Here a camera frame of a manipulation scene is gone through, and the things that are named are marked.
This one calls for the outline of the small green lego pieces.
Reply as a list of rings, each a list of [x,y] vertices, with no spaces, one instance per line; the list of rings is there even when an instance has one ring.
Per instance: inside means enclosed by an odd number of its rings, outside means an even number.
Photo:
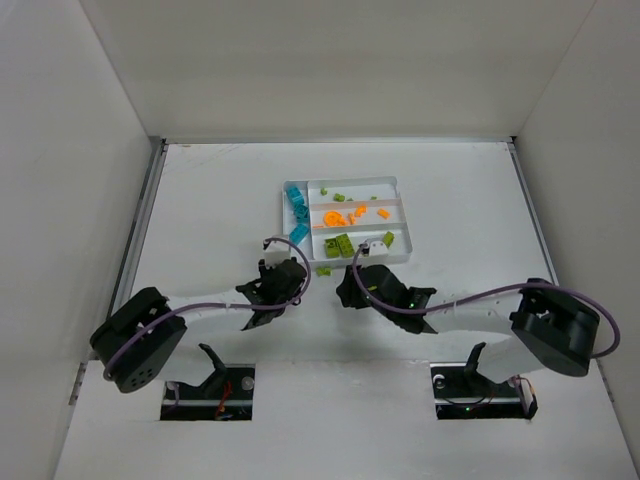
[[[369,192],[368,186],[348,185],[345,187],[330,188],[329,186],[321,186],[316,189],[309,190],[309,210],[318,209],[328,206],[355,206],[356,204],[365,204],[368,206],[380,206],[383,199],[381,190],[373,187],[373,192]],[[352,241],[355,251],[358,247],[368,239],[374,239],[382,236],[386,230],[387,224],[377,224],[373,226],[356,226],[353,228],[330,228],[314,230],[311,227],[309,234],[309,245],[311,248],[310,257],[312,264],[316,268],[322,270],[333,270],[343,267],[349,263],[351,258],[329,259],[326,257],[324,249],[324,241],[328,238],[336,238],[340,234],[347,234]]]

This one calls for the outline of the green duplo brick from stack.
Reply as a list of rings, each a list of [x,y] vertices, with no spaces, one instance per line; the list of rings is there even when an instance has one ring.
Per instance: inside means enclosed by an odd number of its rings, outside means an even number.
[[[382,242],[387,248],[390,248],[394,242],[394,239],[395,235],[391,231],[387,231],[382,238]]]

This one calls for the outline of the teal duplo brick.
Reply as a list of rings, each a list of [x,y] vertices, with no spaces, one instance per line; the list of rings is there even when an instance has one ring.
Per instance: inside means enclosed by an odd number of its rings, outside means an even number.
[[[310,226],[306,223],[298,223],[289,233],[289,241],[294,245],[299,245],[310,233]]]

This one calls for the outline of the teal and green duplo stack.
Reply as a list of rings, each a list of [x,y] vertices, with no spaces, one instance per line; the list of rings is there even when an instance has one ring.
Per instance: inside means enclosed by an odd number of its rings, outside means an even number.
[[[301,190],[296,186],[289,187],[286,190],[286,196],[296,220],[298,222],[306,222],[309,219],[309,208],[305,203]]]

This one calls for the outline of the orange lego pieces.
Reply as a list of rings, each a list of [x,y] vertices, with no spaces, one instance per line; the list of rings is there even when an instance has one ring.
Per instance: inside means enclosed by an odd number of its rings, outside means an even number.
[[[356,226],[373,226],[389,224],[398,220],[399,215],[390,207],[368,206],[328,206],[310,211],[311,227],[314,230],[330,228],[353,228]]]

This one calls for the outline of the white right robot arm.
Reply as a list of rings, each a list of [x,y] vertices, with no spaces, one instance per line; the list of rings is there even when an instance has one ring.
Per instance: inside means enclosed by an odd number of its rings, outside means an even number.
[[[437,290],[408,287],[385,265],[347,266],[336,288],[344,308],[372,308],[410,334],[502,335],[498,342],[474,346],[467,360],[471,372],[495,383],[542,368],[569,377],[586,376],[599,314],[544,279],[530,278],[516,292],[520,300],[511,312],[491,293],[473,302],[452,300],[426,314]]]

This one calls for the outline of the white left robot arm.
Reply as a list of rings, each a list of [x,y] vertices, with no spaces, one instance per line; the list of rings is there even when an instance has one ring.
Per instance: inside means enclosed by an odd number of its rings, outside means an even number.
[[[308,267],[286,259],[259,267],[259,277],[219,294],[170,299],[145,287],[91,335],[91,349],[104,377],[124,394],[133,393],[161,370],[189,328],[214,326],[240,331],[271,323],[299,303],[309,285]]]

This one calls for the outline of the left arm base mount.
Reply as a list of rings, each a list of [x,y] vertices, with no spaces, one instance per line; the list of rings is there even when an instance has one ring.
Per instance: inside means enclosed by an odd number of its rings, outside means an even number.
[[[256,370],[250,364],[226,365],[207,344],[198,347],[209,358],[212,371],[199,385],[166,382],[161,421],[250,421]]]

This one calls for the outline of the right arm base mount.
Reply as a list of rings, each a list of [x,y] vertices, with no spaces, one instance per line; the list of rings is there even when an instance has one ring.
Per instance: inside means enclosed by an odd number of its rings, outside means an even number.
[[[523,419],[538,412],[531,382],[521,376],[495,383],[478,373],[485,342],[473,347],[465,363],[432,363],[431,383],[438,420]]]

